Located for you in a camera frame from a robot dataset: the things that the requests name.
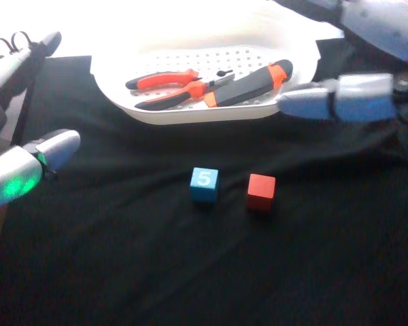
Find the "pliers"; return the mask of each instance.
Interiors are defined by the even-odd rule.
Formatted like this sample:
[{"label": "pliers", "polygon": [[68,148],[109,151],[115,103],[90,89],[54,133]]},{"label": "pliers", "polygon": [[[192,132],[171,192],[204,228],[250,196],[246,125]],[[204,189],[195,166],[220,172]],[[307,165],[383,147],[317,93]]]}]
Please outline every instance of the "pliers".
[{"label": "pliers", "polygon": [[216,88],[231,82],[235,78],[235,74],[232,70],[219,71],[216,74],[218,78],[208,82],[201,81],[201,78],[199,78],[198,75],[199,73],[192,69],[179,73],[154,73],[128,81],[125,86],[129,90],[142,90],[144,88],[165,84],[182,85],[183,88],[177,92],[174,92],[173,94],[141,102],[135,105],[135,107],[138,109],[160,111],[179,105],[190,98],[201,98],[211,90],[215,90]]}]

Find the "perforated basket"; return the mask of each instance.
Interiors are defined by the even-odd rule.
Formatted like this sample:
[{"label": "perforated basket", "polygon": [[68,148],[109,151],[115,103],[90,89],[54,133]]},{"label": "perforated basket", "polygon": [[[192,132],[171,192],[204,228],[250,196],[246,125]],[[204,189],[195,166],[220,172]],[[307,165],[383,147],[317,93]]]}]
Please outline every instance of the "perforated basket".
[{"label": "perforated basket", "polygon": [[[275,100],[284,88],[310,82],[320,58],[314,39],[290,28],[293,15],[271,1],[241,2],[237,19],[218,24],[198,24],[185,29],[181,22],[170,23],[169,33],[151,30],[131,35],[130,43],[119,43],[110,53],[92,58],[91,72],[106,97],[130,116],[150,124],[181,124],[220,120],[256,119],[277,111]],[[221,16],[229,6],[219,6]],[[208,108],[202,101],[189,100],[164,111],[145,111],[137,103],[175,92],[159,87],[146,91],[127,90],[125,83],[157,71],[194,69],[203,79],[212,79],[219,70],[233,70],[236,79],[281,59],[292,61],[292,79],[281,89],[232,107]]]}]

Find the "black and orange tool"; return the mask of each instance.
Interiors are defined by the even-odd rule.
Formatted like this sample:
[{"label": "black and orange tool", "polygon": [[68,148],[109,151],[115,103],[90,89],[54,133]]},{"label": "black and orange tool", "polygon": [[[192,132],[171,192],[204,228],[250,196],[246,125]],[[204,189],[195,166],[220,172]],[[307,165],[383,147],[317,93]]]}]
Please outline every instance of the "black and orange tool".
[{"label": "black and orange tool", "polygon": [[[195,76],[194,71],[192,69],[189,69],[188,71],[192,71],[193,75]],[[185,73],[157,73],[151,75],[151,77],[145,76],[141,77],[140,79],[139,78],[134,79],[129,82],[131,83],[131,85],[129,86],[139,87],[138,89],[141,89],[141,87],[143,87],[142,85],[147,86],[148,84],[151,84],[151,86],[172,83],[184,85],[184,87],[181,90],[178,90],[173,94],[159,98],[154,98],[152,100],[141,102],[135,105],[135,107],[138,109],[148,111],[160,111],[179,105],[190,98],[200,98],[204,96],[205,93],[215,90],[216,88],[229,83],[230,81],[234,80],[235,77],[235,74],[232,72],[233,71],[223,71],[223,73],[221,73],[221,71],[219,71],[218,75],[224,75],[224,77],[219,77],[209,82],[197,80],[199,78],[197,77],[196,74],[196,77],[194,78],[197,79],[190,81],[187,84],[185,80],[186,78],[184,78]],[[183,79],[179,78],[177,74],[182,74]]]},{"label": "black and orange tool", "polygon": [[280,88],[292,77],[293,64],[280,60],[204,96],[208,107],[229,107]]}]

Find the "blue cube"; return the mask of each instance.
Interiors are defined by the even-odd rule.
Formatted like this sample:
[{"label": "blue cube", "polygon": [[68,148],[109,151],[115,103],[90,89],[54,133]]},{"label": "blue cube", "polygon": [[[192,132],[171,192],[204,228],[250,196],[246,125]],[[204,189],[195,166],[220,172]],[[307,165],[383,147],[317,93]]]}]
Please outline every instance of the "blue cube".
[{"label": "blue cube", "polygon": [[218,170],[194,168],[190,180],[190,195],[197,202],[216,202],[218,184]]}]

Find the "black tablecloth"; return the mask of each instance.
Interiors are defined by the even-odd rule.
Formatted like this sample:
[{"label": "black tablecloth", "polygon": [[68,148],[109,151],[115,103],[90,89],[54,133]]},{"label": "black tablecloth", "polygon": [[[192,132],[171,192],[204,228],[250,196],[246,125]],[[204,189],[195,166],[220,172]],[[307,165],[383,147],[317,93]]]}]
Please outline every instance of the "black tablecloth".
[{"label": "black tablecloth", "polygon": [[[376,71],[343,40],[315,79]],[[57,183],[13,203],[0,325],[408,325],[408,157],[396,123],[286,117],[151,126],[99,91],[90,58],[47,61],[22,141],[76,129]],[[220,171],[195,207],[195,166]],[[277,178],[269,218],[251,173]]]}]

